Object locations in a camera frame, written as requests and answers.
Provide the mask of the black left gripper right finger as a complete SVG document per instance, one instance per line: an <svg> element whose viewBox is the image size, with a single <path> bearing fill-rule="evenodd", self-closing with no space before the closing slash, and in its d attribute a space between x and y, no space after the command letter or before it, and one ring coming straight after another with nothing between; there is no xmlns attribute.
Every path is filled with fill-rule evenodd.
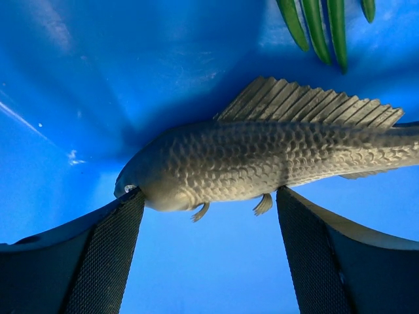
<svg viewBox="0 0 419 314"><path fill-rule="evenodd" d="M278 220L301 313L417 313L418 242L373 230L290 188Z"/></svg>

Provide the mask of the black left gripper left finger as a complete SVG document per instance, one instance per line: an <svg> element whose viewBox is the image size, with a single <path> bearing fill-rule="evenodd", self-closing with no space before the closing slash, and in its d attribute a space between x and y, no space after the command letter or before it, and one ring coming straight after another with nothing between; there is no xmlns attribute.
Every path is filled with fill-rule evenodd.
<svg viewBox="0 0 419 314"><path fill-rule="evenodd" d="M2 313L118 313L144 196L135 189L75 220L1 244Z"/></svg>

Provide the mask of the blue plastic bin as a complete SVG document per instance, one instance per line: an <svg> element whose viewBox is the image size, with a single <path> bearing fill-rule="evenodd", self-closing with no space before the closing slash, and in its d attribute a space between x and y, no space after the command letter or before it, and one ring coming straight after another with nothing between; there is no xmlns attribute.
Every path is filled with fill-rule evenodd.
<svg viewBox="0 0 419 314"><path fill-rule="evenodd" d="M162 131L213 117L262 75L379 99L418 120L418 2L345 2L348 71L303 52L275 1L2 1L1 241L114 200ZM122 313L297 313L275 209L146 209Z"/></svg>

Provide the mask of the grey toy fish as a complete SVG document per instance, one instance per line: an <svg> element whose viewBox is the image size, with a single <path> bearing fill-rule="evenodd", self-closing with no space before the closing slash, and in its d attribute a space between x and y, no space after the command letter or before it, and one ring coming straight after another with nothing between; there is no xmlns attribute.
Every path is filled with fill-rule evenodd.
<svg viewBox="0 0 419 314"><path fill-rule="evenodd" d="M213 118L162 132L122 168L120 198L140 189L157 211L259 198L272 207L281 186L340 176L357 179L418 164L418 123L377 99L258 77Z"/></svg>

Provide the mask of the toy green onion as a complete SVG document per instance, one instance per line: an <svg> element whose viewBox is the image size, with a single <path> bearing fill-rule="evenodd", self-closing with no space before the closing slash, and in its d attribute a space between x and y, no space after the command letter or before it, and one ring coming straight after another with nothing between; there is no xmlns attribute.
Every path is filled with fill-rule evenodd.
<svg viewBox="0 0 419 314"><path fill-rule="evenodd" d="M296 48L313 49L322 63L336 61L343 75L348 72L344 1L276 1L276 6Z"/></svg>

